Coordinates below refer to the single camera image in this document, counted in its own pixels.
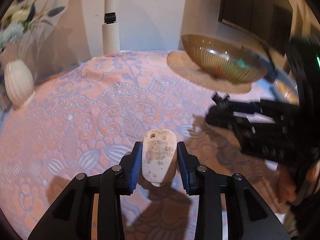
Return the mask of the person's right hand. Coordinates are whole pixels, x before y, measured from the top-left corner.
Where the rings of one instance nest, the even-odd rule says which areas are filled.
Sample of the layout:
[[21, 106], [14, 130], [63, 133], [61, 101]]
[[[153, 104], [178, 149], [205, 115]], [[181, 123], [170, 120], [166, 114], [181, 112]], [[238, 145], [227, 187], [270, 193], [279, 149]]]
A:
[[[292, 204], [298, 197], [295, 182], [286, 166], [278, 164], [277, 171], [279, 172], [277, 197], [281, 203]], [[317, 193], [319, 191], [319, 162], [308, 170], [306, 180], [310, 183], [307, 196]]]

